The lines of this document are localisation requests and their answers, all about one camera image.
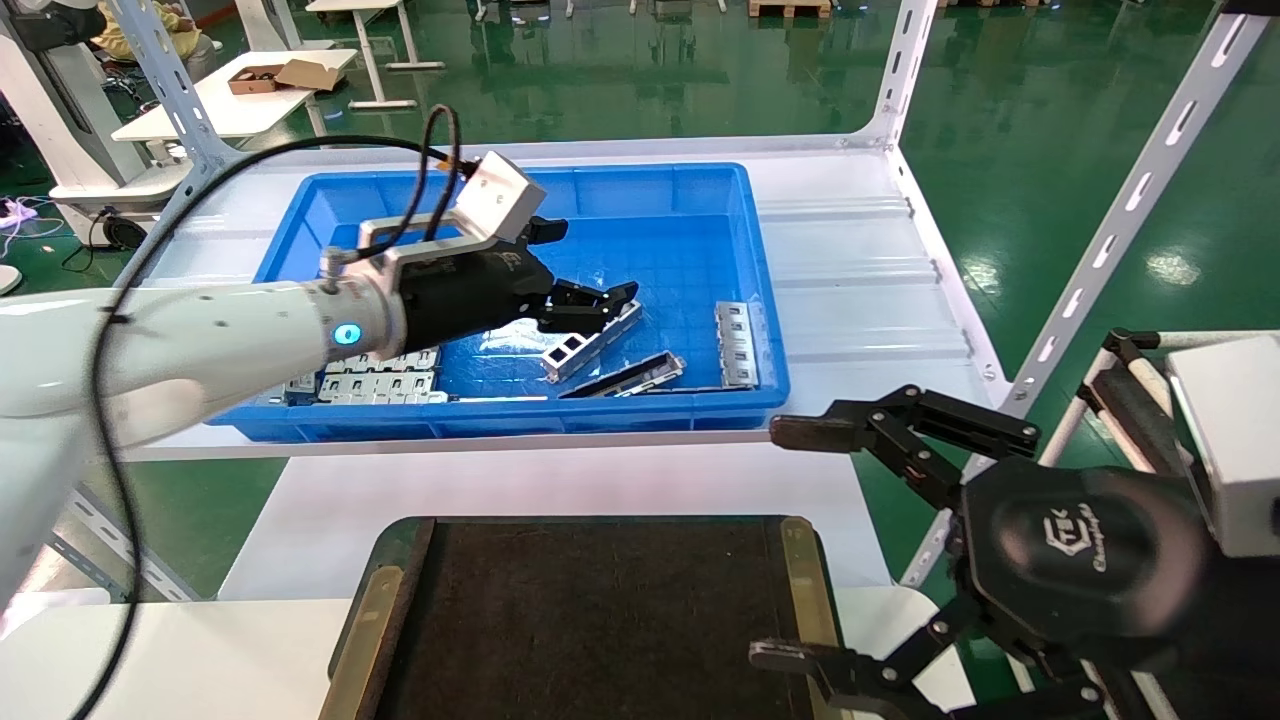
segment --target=stack of metal parts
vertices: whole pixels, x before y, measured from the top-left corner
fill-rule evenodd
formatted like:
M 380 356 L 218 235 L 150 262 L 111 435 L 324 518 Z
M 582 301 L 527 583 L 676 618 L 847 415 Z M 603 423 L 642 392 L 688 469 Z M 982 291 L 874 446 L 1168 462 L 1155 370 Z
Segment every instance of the stack of metal parts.
M 556 347 L 543 352 L 541 361 L 547 370 L 547 379 L 558 383 L 580 370 L 589 360 L 635 327 L 641 313 L 640 302 L 631 301 L 599 334 L 591 337 L 571 334 Z M 756 387 L 759 378 L 755 364 L 755 343 L 751 340 L 750 314 L 745 302 L 716 304 L 716 337 L 721 355 L 722 384 L 719 387 L 659 387 L 678 378 L 685 372 L 684 359 L 671 351 L 663 351 L 561 393 L 559 397 L 630 397 L 645 392 L 696 393 Z
M 269 392 L 266 405 L 420 405 L 448 402 L 435 389 L 440 352 L 431 347 L 385 361 L 369 355 L 329 363 L 320 373 L 294 378 Z

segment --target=blue plastic bin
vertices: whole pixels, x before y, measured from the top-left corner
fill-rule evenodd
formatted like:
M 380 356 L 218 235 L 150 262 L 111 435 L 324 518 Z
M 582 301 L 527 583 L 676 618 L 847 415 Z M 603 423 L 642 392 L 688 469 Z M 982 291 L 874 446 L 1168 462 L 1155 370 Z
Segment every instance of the blue plastic bin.
M 442 348 L 436 389 L 458 397 L 548 396 L 545 401 L 438 405 L 243 405 L 212 420 L 255 441 L 319 442 L 527 433 L 741 429 L 760 427 L 790 392 L 755 202 L 736 164 L 550 168 L 530 177 L 547 190 L 539 214 L 567 218 L 568 236 L 534 254 L 557 274 L 605 288 L 640 283 L 639 324 L 561 383 L 539 356 L 562 336 L 532 320 Z M 332 173 L 303 181 L 256 282 L 316 277 L 329 245 L 355 247 L 361 220 L 401 215 L 413 176 Z M 444 186 L 433 173 L 420 211 Z M 413 241 L 415 237 L 406 237 Z M 669 350 L 685 374 L 667 387 L 718 387 L 717 301 L 748 302 L 759 387 L 739 392 L 557 400 L 579 384 Z

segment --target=robotic arm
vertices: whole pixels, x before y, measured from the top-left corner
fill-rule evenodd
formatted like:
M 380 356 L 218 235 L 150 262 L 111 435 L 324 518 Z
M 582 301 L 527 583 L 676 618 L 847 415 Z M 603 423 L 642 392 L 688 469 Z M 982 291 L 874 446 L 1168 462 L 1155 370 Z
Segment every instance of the robotic arm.
M 1088 678 L 1082 660 L 1103 683 L 1117 670 L 1280 674 L 1274 634 L 1260 632 L 1280 566 L 1225 555 L 1184 477 L 1043 468 L 1030 460 L 1036 425 L 915 386 L 870 402 L 840 400 L 817 418 L 780 415 L 769 430 L 790 450 L 868 451 L 931 506 L 954 511 L 946 551 L 956 597 L 883 660 L 751 644 L 753 665 L 809 675 L 833 707 L 888 720 L 1091 717 L 1110 688 Z M 915 433 L 996 462 L 961 484 L 960 469 Z M 950 712 L 933 706 L 913 680 L 970 632 L 1051 684 Z
M 548 333 L 596 333 L 636 293 L 557 281 L 530 245 L 567 223 L 532 213 L 545 192 L 490 152 L 444 217 L 458 237 L 367 260 L 326 258 L 311 282 L 140 288 L 113 333 L 105 373 L 120 447 L 191 427 L 329 361 L 380 360 L 534 318 Z M 398 219 L 369 220 L 361 245 Z M 415 225 L 426 217 L 415 218 Z M 97 448 L 84 368 L 109 288 L 0 302 L 0 600 L 8 602 Z

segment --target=green epoxy floor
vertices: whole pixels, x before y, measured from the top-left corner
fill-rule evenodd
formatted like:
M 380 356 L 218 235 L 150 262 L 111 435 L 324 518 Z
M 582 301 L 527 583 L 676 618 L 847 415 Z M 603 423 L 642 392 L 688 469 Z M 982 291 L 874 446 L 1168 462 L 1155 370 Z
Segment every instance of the green epoxy floor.
M 626 3 L 582 3 L 564 20 L 524 26 L 494 5 L 481 26 L 461 0 L 408 5 L 424 59 L 443 73 L 384 74 L 389 97 L 458 109 L 471 142 L 841 132 L 870 115 L 896 3 L 861 0 L 829 22 L 750 20 L 699 1 L 691 15 L 636 17 Z M 1056 8 L 940 12 L 901 145 L 1012 374 L 1148 132 L 1199 45 L 1211 0 L 1055 0 Z M 303 37 L 355 46 L 349 24 L 298 13 Z M 244 49 L 236 19 L 209 28 Z M 394 17 L 371 26 L 379 61 L 403 56 Z M 1107 328 L 1210 329 L 1280 325 L 1274 199 L 1280 191 L 1280 42 L 1263 38 L 1181 172 L 1157 205 L 1080 342 L 1050 382 L 1033 419 L 1051 425 Z M 330 131 L 416 138 L 420 113 L 361 114 L 362 69 L 323 100 Z M 310 133 L 302 111 L 256 143 Z M 0 192 L 23 178 L 0 178 Z M 20 192 L 32 193 L 31 188 Z M 26 292 L 106 284 L 120 259 L 72 274 L 49 251 L 19 247 L 10 263 Z M 1117 461 L 1105 430 L 1087 428 L 1064 464 Z M 914 552 L 932 512 L 883 470 L 855 459 L 891 570 Z M 216 591 L 283 461 L 157 462 L 133 468 L 148 542 L 197 591 Z M 83 584 L 52 573 L 46 587 Z M 945 598 L 945 583 L 931 585 Z M 992 648 L 970 648 L 989 656 Z M 1002 685 L 978 679 L 984 692 Z

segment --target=table leg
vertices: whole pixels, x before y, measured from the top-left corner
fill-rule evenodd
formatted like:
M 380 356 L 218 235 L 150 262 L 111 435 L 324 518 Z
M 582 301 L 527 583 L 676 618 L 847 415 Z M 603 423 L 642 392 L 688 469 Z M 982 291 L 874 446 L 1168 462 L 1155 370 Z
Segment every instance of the table leg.
M 360 53 L 365 56 L 365 65 L 369 68 L 369 83 L 374 86 L 372 100 L 352 100 L 347 106 L 352 110 L 367 110 L 375 108 L 416 108 L 412 100 L 388 100 L 383 94 L 383 79 L 378 77 L 378 63 L 374 60 L 374 47 L 369 44 L 369 32 L 365 29 L 365 18 L 360 10 L 353 10 L 356 19 L 356 35 L 360 36 Z
M 307 117 L 311 118 L 311 129 L 316 133 L 316 137 L 324 137 L 329 135 L 329 128 L 324 124 L 324 115 L 320 113 L 320 105 L 316 104 L 315 95 L 307 95 Z
M 404 10 L 404 0 L 396 4 L 396 12 L 401 18 L 401 32 L 404 33 L 404 50 L 408 53 L 408 63 L 387 63 L 388 70 L 443 70 L 444 63 L 426 61 L 417 59 L 417 46 L 413 45 L 413 32 L 408 28 L 408 12 Z

